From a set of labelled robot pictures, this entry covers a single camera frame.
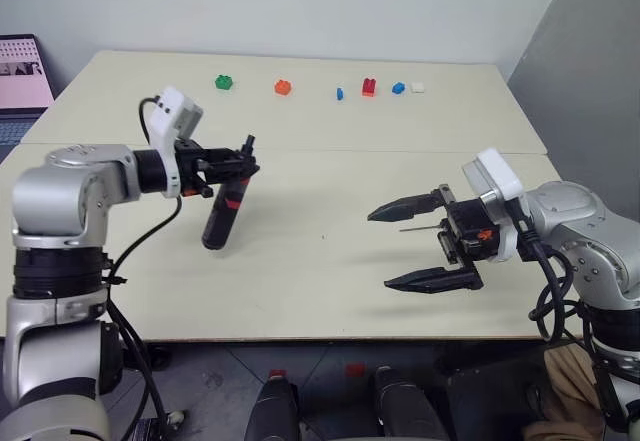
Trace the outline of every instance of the green toy block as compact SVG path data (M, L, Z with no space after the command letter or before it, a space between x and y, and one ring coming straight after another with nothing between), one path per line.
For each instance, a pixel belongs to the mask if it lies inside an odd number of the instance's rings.
M224 74L221 74L216 78L216 88L218 89L228 90L232 84L233 80L231 79L231 76L225 76Z

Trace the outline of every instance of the gray wall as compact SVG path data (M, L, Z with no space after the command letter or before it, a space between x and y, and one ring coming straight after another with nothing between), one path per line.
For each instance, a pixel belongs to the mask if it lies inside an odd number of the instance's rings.
M640 218L640 0L553 0L509 86L564 179Z
M100 49L497 64L508 78L551 0L0 0L66 85Z

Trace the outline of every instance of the laptop screen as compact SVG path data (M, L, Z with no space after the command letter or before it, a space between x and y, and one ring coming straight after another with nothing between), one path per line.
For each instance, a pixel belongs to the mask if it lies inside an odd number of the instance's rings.
M53 94L32 35L0 36L0 113L53 103Z

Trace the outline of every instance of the laptop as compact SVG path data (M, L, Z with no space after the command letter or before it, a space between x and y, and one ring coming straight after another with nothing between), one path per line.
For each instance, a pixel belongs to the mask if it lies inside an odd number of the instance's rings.
M0 159L52 103L53 90L36 37L0 35Z

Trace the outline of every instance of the table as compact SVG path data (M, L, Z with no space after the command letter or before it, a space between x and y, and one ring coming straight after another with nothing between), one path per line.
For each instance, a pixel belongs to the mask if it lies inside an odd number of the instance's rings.
M9 295L13 249L10 191L24 169L54 145L23 144L0 169L0 253ZM181 215L122 266L113 288L122 311L146 339L535 337L527 319L544 286L537 265L479 263L486 286L438 295L401 293L383 281L445 264L434 231L442 212L411 222L372 223L366 215L401 196L448 182L472 196L461 166L469 153L256 151L262 170L249 186L230 240L207 251L200 235L211 200L188 198ZM558 175L546 156L506 155L531 189ZM117 256L174 208L160 194L115 206L105 250ZM0 303L0 332L5 305ZM575 321L568 327L578 332Z
M233 77L230 91L215 88L218 74ZM377 79L373 98L360 94L364 77ZM288 96L274 93L280 78L293 83ZM492 65L123 51L98 53L23 143L141 143L138 102L170 84L204 108L203 145L239 147L252 133L265 149L546 153Z

